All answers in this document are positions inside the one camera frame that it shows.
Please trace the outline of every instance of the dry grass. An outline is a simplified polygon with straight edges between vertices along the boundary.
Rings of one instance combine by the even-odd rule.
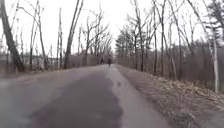
[[[117,68],[175,128],[201,128],[210,114],[224,110],[224,97],[208,89],[121,66]]]

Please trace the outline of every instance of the distant person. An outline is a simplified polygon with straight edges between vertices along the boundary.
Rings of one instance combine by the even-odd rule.
[[[111,55],[110,55],[110,56],[108,57],[108,65],[110,66],[111,63],[112,63],[112,57],[111,57]]]
[[[103,58],[100,59],[100,64],[103,64],[104,63],[104,60]]]

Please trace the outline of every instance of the paved path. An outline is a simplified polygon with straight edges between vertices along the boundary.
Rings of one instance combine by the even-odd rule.
[[[0,101],[0,128],[170,128],[107,65],[3,80]]]

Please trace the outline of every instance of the bare tree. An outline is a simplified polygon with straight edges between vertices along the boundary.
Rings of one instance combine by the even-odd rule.
[[[173,13],[173,18],[174,21],[176,23],[177,26],[177,32],[178,32],[178,39],[179,39],[179,70],[178,70],[178,79],[181,79],[181,75],[182,75],[182,44],[181,44],[181,35],[180,35],[180,27],[179,27],[179,21],[178,21],[178,15],[176,16],[176,14],[174,13],[174,9],[173,9],[173,5],[171,3],[170,0],[168,0],[170,7],[171,7],[171,11]]]
[[[48,69],[48,65],[47,65],[47,58],[46,58],[46,54],[45,54],[45,49],[44,49],[44,42],[43,42],[43,33],[42,33],[42,23],[41,23],[41,13],[44,11],[44,8],[42,8],[40,6],[39,0],[37,0],[37,8],[35,8],[31,3],[29,3],[29,1],[26,1],[31,7],[32,9],[36,12],[37,17],[33,16],[32,14],[30,14],[24,7],[17,7],[17,9],[21,9],[23,10],[25,13],[27,13],[29,16],[31,16],[33,18],[33,20],[35,20],[38,28],[39,28],[39,35],[40,35],[40,42],[41,42],[41,49],[42,49],[42,54],[43,54],[43,59],[44,59],[44,68],[45,70]]]
[[[101,40],[100,40],[101,44],[99,46],[99,56],[100,57],[112,55],[111,47],[110,47],[112,38],[113,37],[109,32],[103,34],[103,36],[101,37]]]
[[[37,7],[38,7],[38,3],[39,1],[37,1],[36,3],[36,7],[35,7],[35,10],[34,10],[34,15],[33,15],[33,23],[32,23],[32,28],[31,28],[31,39],[30,39],[30,70],[32,70],[32,62],[33,62],[33,43],[34,43],[34,27],[35,27],[35,18],[36,18],[36,15],[37,15]]]
[[[63,63],[62,62],[62,22],[61,22],[61,8],[60,8],[59,9],[58,43],[57,43],[57,67],[62,68],[62,63]]]
[[[79,28],[79,43],[78,43],[78,55],[80,54],[80,47],[81,47],[81,34],[82,34],[82,27]]]
[[[134,30],[131,30],[131,34],[133,36],[134,49],[135,49],[135,69],[138,69],[138,49],[137,49],[137,38],[138,34],[136,32],[137,25],[135,25]]]
[[[95,19],[93,19],[93,21],[89,21],[89,17],[87,18],[87,24],[86,24],[86,30],[83,28],[83,34],[85,36],[86,39],[86,48],[85,48],[85,53],[84,53],[84,58],[83,58],[83,62],[84,65],[87,65],[88,62],[88,51],[89,49],[92,50],[92,47],[95,45],[95,52],[98,52],[98,47],[97,45],[99,45],[99,37],[104,34],[104,32],[108,29],[108,25],[107,26],[103,26],[101,24],[102,19],[103,19],[103,13],[99,12],[99,14],[95,14],[94,12],[92,12],[93,15],[95,16]]]
[[[212,3],[210,6],[206,6],[209,8],[211,12],[209,13],[210,18],[215,18],[217,23],[210,22],[210,28],[212,29],[213,33],[213,59],[214,59],[214,73],[215,73],[215,91],[218,93],[220,89],[220,80],[219,80],[219,60],[218,60],[218,47],[217,45],[220,43],[223,43],[224,41],[224,11],[223,11],[223,5],[222,2],[218,2],[217,0],[212,0]],[[218,37],[218,34],[216,33],[219,29],[222,29],[222,36]]]
[[[36,47],[35,47],[35,51],[36,51],[36,56],[38,57],[38,58],[37,58],[37,63],[36,63],[36,65],[37,65],[38,68],[40,68],[39,51],[38,51],[38,46],[37,46],[37,44],[36,44]]]
[[[81,4],[80,4],[80,0],[77,0],[76,8],[72,18],[72,24],[71,24],[69,36],[68,36],[67,49],[66,49],[65,60],[64,60],[64,69],[68,68],[69,55],[71,54],[73,36],[75,33],[75,28],[76,28],[82,7],[83,7],[83,0],[81,0]]]
[[[156,4],[155,2],[153,2],[153,18],[154,18],[154,45],[155,45],[155,55],[154,55],[154,66],[153,66],[153,74],[156,75],[157,72],[157,38],[156,38]]]
[[[174,79],[176,80],[177,79],[177,68],[176,68],[176,64],[174,61],[174,52],[171,49],[171,47],[173,45],[172,44],[172,24],[173,24],[173,18],[170,19],[168,38],[169,38],[169,43],[170,43],[169,58],[170,58],[170,63],[173,68],[173,72],[174,72]]]
[[[208,6],[205,4],[205,1],[202,0],[206,9],[208,10]],[[187,0],[187,2],[189,3],[189,5],[191,6],[192,10],[194,11],[194,14],[196,15],[196,17],[198,18],[201,26],[202,26],[202,29],[205,33],[205,38],[207,41],[209,41],[209,33],[208,31],[206,30],[206,26],[204,24],[204,22],[202,21],[199,13],[197,12],[195,6],[193,5],[193,3],[190,1],[190,0]],[[215,39],[214,36],[212,36],[212,42],[214,44],[214,53],[213,53],[213,50],[212,48],[210,47],[210,52],[211,52],[211,55],[212,55],[212,58],[213,58],[213,62],[214,62],[214,76],[215,76],[215,92],[218,93],[219,92],[219,87],[220,87],[220,81],[219,81],[219,67],[218,67],[218,55],[217,55],[217,40]]]
[[[164,13],[165,13],[165,6],[166,6],[166,1],[167,0],[163,0],[163,4],[161,5],[162,8],[162,13],[160,14],[160,11],[158,9],[158,7],[156,5],[154,5],[156,7],[156,10],[158,12],[158,16],[159,16],[159,21],[162,27],[162,32],[161,32],[161,75],[163,75],[163,67],[164,67],[164,38],[165,38],[165,33],[164,33]]]
[[[105,46],[107,45],[108,41],[110,38],[110,33],[107,32],[108,25],[104,26],[102,24],[103,20],[103,12],[100,7],[100,12],[99,14],[96,15],[96,23],[97,26],[95,28],[95,33],[94,33],[94,42],[93,42],[93,47],[94,47],[94,58],[95,58],[95,63],[99,64],[100,63],[100,58],[102,58],[102,54],[105,53],[105,51],[102,51],[102,48],[105,49]]]
[[[1,9],[0,15],[2,18],[2,25],[3,25],[4,33],[6,36],[6,42],[8,45],[8,49],[10,50],[10,52],[12,54],[13,63],[16,65],[19,72],[23,72],[23,71],[25,71],[25,67],[20,59],[19,53],[16,49],[15,42],[13,40],[11,28],[9,26],[8,16],[6,13],[5,0],[0,1],[0,9]]]
[[[24,43],[23,43],[23,31],[20,33],[20,42],[21,42],[21,57],[22,57],[22,62],[24,63]]]
[[[137,29],[138,29],[138,37],[139,37],[139,44],[140,44],[140,48],[141,48],[141,61],[140,61],[140,69],[141,71],[144,70],[144,48],[145,48],[145,39],[143,36],[143,28],[145,27],[147,20],[149,18],[149,14],[146,15],[146,18],[144,20],[141,19],[141,11],[138,7],[138,2],[137,0],[134,0],[133,2],[130,1],[132,6],[134,7],[135,10],[135,18],[132,17],[128,17],[129,18],[129,22],[132,20],[132,24],[137,25]]]
[[[50,46],[50,51],[49,51],[49,54],[50,54],[50,69],[53,70],[54,69],[54,65],[53,65],[53,51],[52,51],[52,44]]]

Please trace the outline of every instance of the roadside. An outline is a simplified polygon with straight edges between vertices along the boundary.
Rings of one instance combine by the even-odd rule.
[[[0,73],[0,79],[13,79],[13,78],[21,77],[21,76],[36,75],[36,74],[46,73],[46,72],[51,72],[51,71],[40,70],[40,71],[26,71],[23,73],[19,73],[19,72],[4,73],[3,72],[3,73]]]
[[[190,83],[116,67],[174,128],[223,128],[223,95]]]

